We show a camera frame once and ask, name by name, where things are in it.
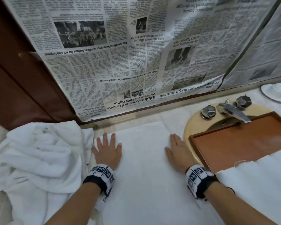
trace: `saucer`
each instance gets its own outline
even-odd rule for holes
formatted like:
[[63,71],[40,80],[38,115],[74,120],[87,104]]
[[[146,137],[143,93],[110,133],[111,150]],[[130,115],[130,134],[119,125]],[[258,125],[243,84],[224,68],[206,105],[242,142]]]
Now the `saucer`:
[[273,99],[275,101],[281,102],[281,98],[277,98],[275,96],[273,96],[272,94],[270,94],[267,90],[272,87],[271,84],[268,85],[262,85],[261,86],[261,91],[263,92],[263,94],[265,94],[267,97],[269,97],[270,99]]

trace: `beige sink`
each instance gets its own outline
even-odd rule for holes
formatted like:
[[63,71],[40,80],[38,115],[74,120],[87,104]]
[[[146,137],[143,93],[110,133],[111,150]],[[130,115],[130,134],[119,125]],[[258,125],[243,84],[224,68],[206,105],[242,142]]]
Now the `beige sink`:
[[[214,103],[212,106],[216,107],[219,103]],[[246,108],[243,113],[246,114],[248,117],[256,117],[262,114],[270,113],[272,110],[257,104],[252,104],[248,108]],[[195,159],[202,164],[199,157],[194,152],[188,137],[193,134],[205,132],[207,130],[213,130],[222,127],[223,125],[233,124],[236,123],[237,120],[234,117],[229,116],[228,114],[221,114],[217,111],[216,116],[210,120],[204,120],[201,115],[201,110],[195,113],[186,123],[183,133],[183,140],[186,142],[187,146],[191,150]]]

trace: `faucet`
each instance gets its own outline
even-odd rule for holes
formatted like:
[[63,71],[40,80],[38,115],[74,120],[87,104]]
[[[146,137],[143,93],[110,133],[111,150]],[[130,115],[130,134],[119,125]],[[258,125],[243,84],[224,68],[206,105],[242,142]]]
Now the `faucet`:
[[251,122],[251,120],[249,119],[249,117],[247,115],[245,115],[240,109],[236,108],[235,106],[228,104],[228,102],[229,102],[229,100],[226,100],[225,102],[217,105],[216,108],[219,111],[219,113],[229,114],[229,115],[243,121],[244,123]]

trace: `newspaper page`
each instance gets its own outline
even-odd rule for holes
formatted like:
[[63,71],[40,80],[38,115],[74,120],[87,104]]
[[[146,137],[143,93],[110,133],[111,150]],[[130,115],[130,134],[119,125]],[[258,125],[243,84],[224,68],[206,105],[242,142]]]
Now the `newspaper page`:
[[82,121],[216,90],[276,0],[4,0]]
[[220,90],[252,84],[281,76],[281,4]]

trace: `brown tray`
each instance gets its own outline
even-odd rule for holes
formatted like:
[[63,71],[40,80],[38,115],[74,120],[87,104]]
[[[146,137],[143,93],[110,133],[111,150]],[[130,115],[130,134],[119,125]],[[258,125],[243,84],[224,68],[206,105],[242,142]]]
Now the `brown tray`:
[[203,165],[217,173],[242,160],[256,161],[281,150],[281,117],[270,112],[225,127],[189,136]]

